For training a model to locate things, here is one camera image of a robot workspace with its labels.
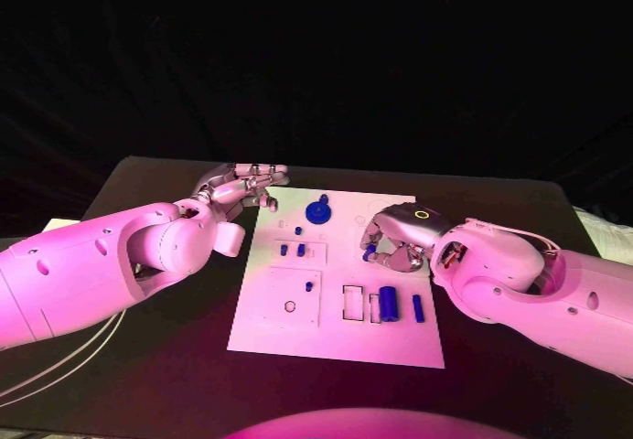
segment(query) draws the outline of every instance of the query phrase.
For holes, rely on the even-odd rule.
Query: blue object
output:
[[[412,310],[415,311],[415,321],[424,323],[422,298],[418,294],[412,295]]]
[[[369,255],[370,255],[372,253],[374,253],[374,252],[376,252],[376,246],[374,246],[373,244],[369,244],[369,245],[366,246],[364,255],[363,255],[363,261],[364,261],[364,262],[369,262],[366,258],[367,258]]]
[[[330,220],[331,209],[327,202],[327,195],[323,194],[318,201],[307,205],[305,218],[312,224],[324,224]]]
[[[392,286],[382,286],[377,290],[379,319],[383,322],[396,322],[398,314],[398,296]]]

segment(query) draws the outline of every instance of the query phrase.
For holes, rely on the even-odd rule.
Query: black table surface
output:
[[[129,157],[85,214],[90,219],[186,198],[217,164]],[[474,217],[595,254],[559,187],[548,182],[292,167],[291,187],[413,195],[454,222]],[[59,384],[0,409],[0,426],[129,438],[219,437],[272,418],[337,407],[436,412],[527,437],[633,437],[633,389],[468,319],[432,287],[445,369],[230,352],[256,210],[238,258],[134,306],[99,355]],[[96,327],[0,354],[0,389],[59,360]]]

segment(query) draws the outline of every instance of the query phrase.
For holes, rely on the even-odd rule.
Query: pink robot arm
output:
[[[67,334],[239,253],[242,207],[276,210],[285,166],[222,165],[190,198],[46,231],[0,253],[0,350]]]
[[[382,235],[393,254],[374,253]],[[548,248],[537,251],[517,235]],[[633,377],[633,267],[475,219],[451,228],[416,203],[376,214],[362,248],[369,262],[400,272],[416,270],[425,257],[434,282],[468,317],[507,325],[543,347]]]

